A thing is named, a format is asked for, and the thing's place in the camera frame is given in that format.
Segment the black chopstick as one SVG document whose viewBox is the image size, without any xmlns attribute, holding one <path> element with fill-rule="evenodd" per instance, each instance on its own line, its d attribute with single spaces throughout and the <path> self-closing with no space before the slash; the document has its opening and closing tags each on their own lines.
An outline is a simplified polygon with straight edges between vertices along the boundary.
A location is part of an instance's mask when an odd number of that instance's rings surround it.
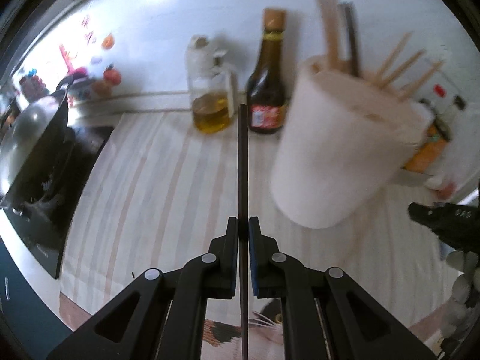
<svg viewBox="0 0 480 360">
<path fill-rule="evenodd" d="M 241 355 L 248 359 L 248 108 L 238 109 L 238 247 L 241 311 Z"/>
</svg>

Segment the black cap condiment bottle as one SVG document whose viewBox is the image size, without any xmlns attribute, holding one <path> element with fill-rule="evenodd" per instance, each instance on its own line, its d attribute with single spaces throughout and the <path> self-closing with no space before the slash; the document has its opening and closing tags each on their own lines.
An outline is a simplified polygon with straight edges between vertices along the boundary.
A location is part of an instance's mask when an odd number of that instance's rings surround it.
<svg viewBox="0 0 480 360">
<path fill-rule="evenodd" d="M 465 100 L 461 96 L 456 95 L 446 110 L 442 113 L 442 120 L 448 127 L 452 128 L 456 117 L 459 116 L 459 114 L 464 111 L 465 108 Z"/>
</svg>

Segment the striped cat placemat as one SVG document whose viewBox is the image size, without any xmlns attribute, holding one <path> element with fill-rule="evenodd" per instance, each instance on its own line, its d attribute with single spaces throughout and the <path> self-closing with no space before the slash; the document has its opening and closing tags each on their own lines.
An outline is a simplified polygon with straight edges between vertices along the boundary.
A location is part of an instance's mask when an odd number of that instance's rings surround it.
<svg viewBox="0 0 480 360">
<path fill-rule="evenodd" d="M 390 185 L 340 224 L 309 229 L 275 206 L 275 136 L 249 137 L 250 214 L 306 267 L 339 267 L 432 350 L 457 272 L 439 241 L 408 218 L 424 188 Z M 151 267 L 170 272 L 208 251 L 238 213 L 237 130 L 204 135 L 188 112 L 123 115 L 99 155 L 68 232 L 61 320 L 77 329 Z"/>
</svg>

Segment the red cap condiment bottle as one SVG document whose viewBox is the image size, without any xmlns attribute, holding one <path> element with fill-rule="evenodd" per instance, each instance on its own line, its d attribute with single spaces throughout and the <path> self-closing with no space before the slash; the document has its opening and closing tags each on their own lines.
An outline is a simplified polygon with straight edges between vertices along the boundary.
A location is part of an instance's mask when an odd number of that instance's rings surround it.
<svg viewBox="0 0 480 360">
<path fill-rule="evenodd" d="M 432 88 L 432 95 L 422 98 L 419 102 L 427 109 L 429 109 L 435 116 L 440 116 L 439 107 L 447 95 L 446 89 L 440 84 L 434 84 Z"/>
</svg>

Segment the cream cylindrical utensil holder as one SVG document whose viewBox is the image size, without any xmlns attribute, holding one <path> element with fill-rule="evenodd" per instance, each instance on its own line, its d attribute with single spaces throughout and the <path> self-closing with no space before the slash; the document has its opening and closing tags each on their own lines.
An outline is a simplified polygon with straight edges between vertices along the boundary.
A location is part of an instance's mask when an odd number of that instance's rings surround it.
<svg viewBox="0 0 480 360">
<path fill-rule="evenodd" d="M 279 210 L 305 228 L 330 228 L 386 185 L 415 154 L 430 118 L 366 80 L 300 65 L 270 190 Z"/>
</svg>

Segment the black induction cooktop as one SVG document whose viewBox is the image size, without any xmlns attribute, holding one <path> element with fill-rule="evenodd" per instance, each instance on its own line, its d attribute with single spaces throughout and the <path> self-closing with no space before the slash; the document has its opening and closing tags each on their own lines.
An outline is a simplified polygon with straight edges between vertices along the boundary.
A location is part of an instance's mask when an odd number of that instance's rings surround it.
<svg viewBox="0 0 480 360">
<path fill-rule="evenodd" d="M 35 184 L 23 211 L 6 216 L 46 272 L 57 279 L 73 215 L 89 175 L 114 127 L 68 127 L 54 166 Z"/>
</svg>

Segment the wooden chopstick in holder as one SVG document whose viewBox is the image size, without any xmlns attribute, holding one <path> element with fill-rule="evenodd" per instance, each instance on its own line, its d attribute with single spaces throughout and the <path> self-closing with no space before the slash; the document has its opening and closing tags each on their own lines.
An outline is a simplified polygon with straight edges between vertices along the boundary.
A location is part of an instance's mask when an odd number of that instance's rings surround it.
<svg viewBox="0 0 480 360">
<path fill-rule="evenodd" d="M 382 62 L 382 65 L 379 67 L 379 69 L 375 74 L 375 77 L 374 77 L 375 82 L 379 82 L 379 80 L 382 79 L 383 74 L 387 71 L 387 69 L 391 66 L 391 64 L 394 63 L 395 59 L 399 56 L 401 51 L 407 45 L 412 35 L 413 35 L 413 32 L 405 33 L 402 36 L 402 38 L 399 40 L 397 45 L 394 47 L 394 49 L 389 53 L 389 55 L 387 55 L 385 60 Z"/>
</svg>

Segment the stainless steel wok with lid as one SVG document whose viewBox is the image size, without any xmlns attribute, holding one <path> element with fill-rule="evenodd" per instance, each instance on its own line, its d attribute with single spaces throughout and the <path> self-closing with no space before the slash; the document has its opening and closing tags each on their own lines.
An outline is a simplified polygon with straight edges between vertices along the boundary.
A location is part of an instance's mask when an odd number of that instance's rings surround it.
<svg viewBox="0 0 480 360">
<path fill-rule="evenodd" d="M 67 76 L 50 95 L 23 110 L 1 141 L 1 198 L 20 193 L 53 166 L 55 150 L 68 125 L 68 90 L 74 78 Z"/>
</svg>

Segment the glass oil dispenser bottle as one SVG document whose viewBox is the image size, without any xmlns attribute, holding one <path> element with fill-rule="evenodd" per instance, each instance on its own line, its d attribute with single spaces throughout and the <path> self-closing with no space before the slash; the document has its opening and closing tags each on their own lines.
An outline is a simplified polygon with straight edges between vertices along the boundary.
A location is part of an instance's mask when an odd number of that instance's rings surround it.
<svg viewBox="0 0 480 360">
<path fill-rule="evenodd" d="M 185 51 L 185 68 L 193 125 L 202 133 L 218 133 L 233 123 L 237 106 L 237 75 L 224 61 L 227 49 L 195 35 Z"/>
</svg>

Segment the dark soy sauce bottle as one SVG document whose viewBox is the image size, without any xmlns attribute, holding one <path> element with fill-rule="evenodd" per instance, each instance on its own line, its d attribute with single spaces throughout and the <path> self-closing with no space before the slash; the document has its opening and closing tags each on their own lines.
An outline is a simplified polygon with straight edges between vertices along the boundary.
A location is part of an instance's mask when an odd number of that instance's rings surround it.
<svg viewBox="0 0 480 360">
<path fill-rule="evenodd" d="M 287 98 L 281 62 L 286 21 L 285 10 L 264 9 L 259 57 L 246 89 L 248 124 L 254 133 L 271 135 L 284 125 Z"/>
</svg>

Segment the dark chopstick in holder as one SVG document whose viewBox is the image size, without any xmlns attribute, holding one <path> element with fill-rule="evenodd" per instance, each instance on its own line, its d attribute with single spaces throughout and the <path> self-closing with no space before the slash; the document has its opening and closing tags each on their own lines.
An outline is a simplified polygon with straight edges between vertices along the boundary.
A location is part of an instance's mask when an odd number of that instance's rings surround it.
<svg viewBox="0 0 480 360">
<path fill-rule="evenodd" d="M 338 7 L 343 15 L 346 27 L 346 37 L 350 56 L 350 72 L 354 77 L 360 77 L 360 52 L 355 5 L 353 2 L 341 2 Z"/>
</svg>

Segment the orange fruit wall sticker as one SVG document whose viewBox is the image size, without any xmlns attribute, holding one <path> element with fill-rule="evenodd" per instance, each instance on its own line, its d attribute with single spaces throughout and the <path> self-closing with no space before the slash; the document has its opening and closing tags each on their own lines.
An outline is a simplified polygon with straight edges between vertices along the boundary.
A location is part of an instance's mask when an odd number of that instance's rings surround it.
<svg viewBox="0 0 480 360">
<path fill-rule="evenodd" d="M 113 86 L 118 86 L 122 81 L 120 72 L 114 67 L 109 67 L 103 72 L 103 79 Z"/>
</svg>

